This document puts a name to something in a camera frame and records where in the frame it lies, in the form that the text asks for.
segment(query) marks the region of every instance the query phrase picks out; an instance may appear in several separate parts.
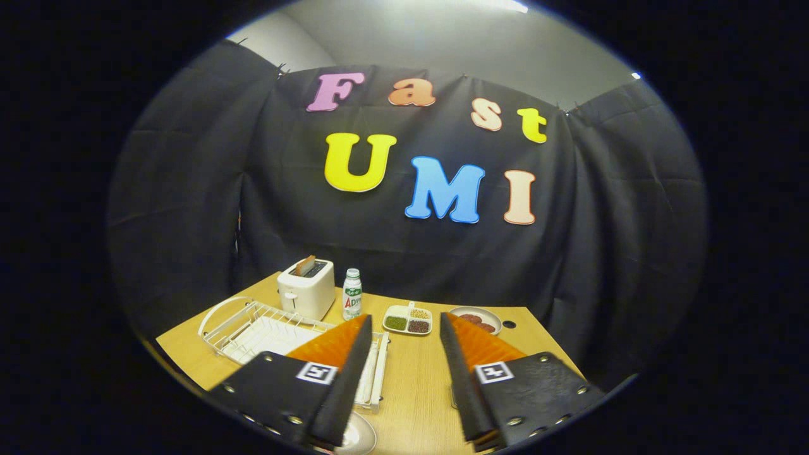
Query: plastic bottle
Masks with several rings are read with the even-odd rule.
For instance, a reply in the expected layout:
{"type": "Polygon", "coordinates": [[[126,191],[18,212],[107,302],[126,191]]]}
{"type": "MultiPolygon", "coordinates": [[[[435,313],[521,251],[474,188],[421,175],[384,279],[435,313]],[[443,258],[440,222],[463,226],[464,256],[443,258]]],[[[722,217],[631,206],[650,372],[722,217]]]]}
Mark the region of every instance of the plastic bottle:
{"type": "Polygon", "coordinates": [[[343,282],[343,319],[354,319],[362,312],[362,283],[359,281],[359,270],[348,269],[343,282]]]}

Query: black curtain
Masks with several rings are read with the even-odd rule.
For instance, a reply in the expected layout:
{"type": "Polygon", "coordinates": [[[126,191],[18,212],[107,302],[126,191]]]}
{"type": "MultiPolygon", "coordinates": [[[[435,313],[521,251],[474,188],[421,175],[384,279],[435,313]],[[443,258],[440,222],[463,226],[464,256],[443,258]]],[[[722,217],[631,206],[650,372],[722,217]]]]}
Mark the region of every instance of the black curtain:
{"type": "Polygon", "coordinates": [[[149,338],[231,294],[241,174],[276,74],[223,41],[160,91],[125,142],[108,244],[121,303],[149,338]]]}
{"type": "Polygon", "coordinates": [[[113,266],[130,316],[155,337],[228,295],[315,254],[339,285],[411,300],[526,306],[589,379],[611,388],[637,371],[682,316],[705,248],[705,194],[674,116],[643,83],[566,113],[463,74],[339,66],[277,77],[229,42],[183,70],[138,121],[112,188],[113,266]],[[322,74],[366,80],[331,112],[307,112],[322,74]],[[435,104],[393,106],[392,84],[427,79],[435,104]],[[503,127],[471,122],[495,101],[503,127]],[[547,118],[523,135],[520,108],[547,118]],[[354,133],[349,170],[365,173],[371,134],[397,138],[383,181],[365,193],[324,179],[332,133],[354,133]],[[447,179],[483,168],[480,221],[405,216],[415,156],[447,179]],[[533,224],[507,223],[503,173],[531,172],[533,224]],[[241,213],[239,248],[234,232],[241,213]]]}

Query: white toaster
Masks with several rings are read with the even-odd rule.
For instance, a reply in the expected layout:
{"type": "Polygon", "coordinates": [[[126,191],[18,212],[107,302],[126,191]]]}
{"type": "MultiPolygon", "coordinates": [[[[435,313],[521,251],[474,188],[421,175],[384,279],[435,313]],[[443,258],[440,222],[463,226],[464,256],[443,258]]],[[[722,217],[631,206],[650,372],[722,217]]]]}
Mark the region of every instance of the white toaster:
{"type": "Polygon", "coordinates": [[[296,262],[278,275],[278,294],[284,311],[320,321],[334,303],[334,264],[315,259],[311,268],[302,271],[296,262]]]}

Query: toaster lever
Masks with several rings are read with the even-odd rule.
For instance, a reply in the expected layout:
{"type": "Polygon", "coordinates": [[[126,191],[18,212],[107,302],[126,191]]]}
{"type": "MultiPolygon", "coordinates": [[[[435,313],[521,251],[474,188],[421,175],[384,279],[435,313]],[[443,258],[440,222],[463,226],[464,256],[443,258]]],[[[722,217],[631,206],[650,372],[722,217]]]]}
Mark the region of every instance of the toaster lever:
{"type": "Polygon", "coordinates": [[[285,296],[287,299],[292,300],[292,308],[297,308],[297,307],[295,306],[295,299],[297,299],[297,298],[298,298],[298,295],[297,295],[297,294],[294,294],[294,293],[292,293],[292,292],[285,292],[285,293],[284,293],[284,296],[285,296]]]}

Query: dish rack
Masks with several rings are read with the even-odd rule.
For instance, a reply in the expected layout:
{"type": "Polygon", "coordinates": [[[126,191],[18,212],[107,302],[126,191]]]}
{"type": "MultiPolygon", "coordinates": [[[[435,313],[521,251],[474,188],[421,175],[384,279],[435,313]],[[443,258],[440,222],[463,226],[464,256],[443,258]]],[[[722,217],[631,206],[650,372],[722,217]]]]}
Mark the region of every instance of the dish rack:
{"type": "MultiPolygon", "coordinates": [[[[263,351],[286,355],[332,327],[336,325],[288,313],[251,297],[236,296],[211,308],[202,319],[197,333],[216,350],[217,355],[244,365],[263,351]],[[213,330],[205,331],[210,317],[222,306],[236,300],[246,300],[244,308],[213,330]]],[[[379,412],[379,401],[382,399],[380,394],[389,336],[388,332],[371,333],[371,348],[354,397],[356,406],[370,409],[374,414],[379,412]]]]}

